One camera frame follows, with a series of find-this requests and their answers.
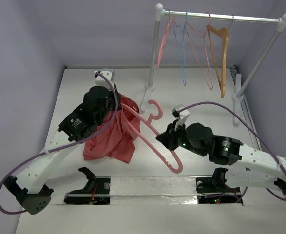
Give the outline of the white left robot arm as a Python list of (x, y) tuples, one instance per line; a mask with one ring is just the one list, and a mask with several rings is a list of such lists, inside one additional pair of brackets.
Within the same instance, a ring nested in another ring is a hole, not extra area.
[(115, 117), (119, 110), (121, 96), (115, 84), (90, 88), (83, 102), (59, 124), (41, 153), (26, 160), (25, 168), (18, 174), (10, 174), (4, 180), (3, 185), (14, 195), (23, 208), (22, 212), (35, 215), (49, 204), (54, 190), (45, 182), (50, 175), (80, 144), (107, 128), (111, 121), (105, 122), (105, 119), (109, 114)]

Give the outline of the red t shirt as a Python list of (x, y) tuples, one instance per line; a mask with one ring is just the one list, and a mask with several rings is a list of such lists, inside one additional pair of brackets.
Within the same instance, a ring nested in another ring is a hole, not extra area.
[(118, 111), (107, 129), (85, 142), (84, 159), (96, 160), (108, 156), (129, 163), (135, 152), (134, 141), (137, 139), (130, 125), (140, 131), (140, 119), (137, 116), (124, 108)]

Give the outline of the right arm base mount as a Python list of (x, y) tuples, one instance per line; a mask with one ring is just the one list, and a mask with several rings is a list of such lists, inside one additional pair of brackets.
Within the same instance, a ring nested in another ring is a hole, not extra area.
[(216, 168), (212, 176), (196, 178), (198, 204), (243, 204), (240, 188), (226, 184), (227, 171), (226, 168)]

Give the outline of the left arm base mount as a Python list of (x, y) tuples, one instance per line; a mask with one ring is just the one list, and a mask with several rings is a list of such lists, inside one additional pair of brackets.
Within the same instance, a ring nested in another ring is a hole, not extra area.
[(97, 177), (87, 167), (78, 169), (87, 182), (82, 189), (65, 194), (64, 203), (67, 205), (109, 205), (111, 177)]

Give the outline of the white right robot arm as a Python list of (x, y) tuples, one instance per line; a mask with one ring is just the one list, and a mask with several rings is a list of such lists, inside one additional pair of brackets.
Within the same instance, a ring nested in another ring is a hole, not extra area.
[(228, 136), (214, 135), (212, 129), (200, 123), (189, 126), (170, 123), (156, 137), (167, 149), (182, 147), (219, 165), (211, 179), (212, 188), (263, 187), (286, 195), (286, 158), (254, 149)]

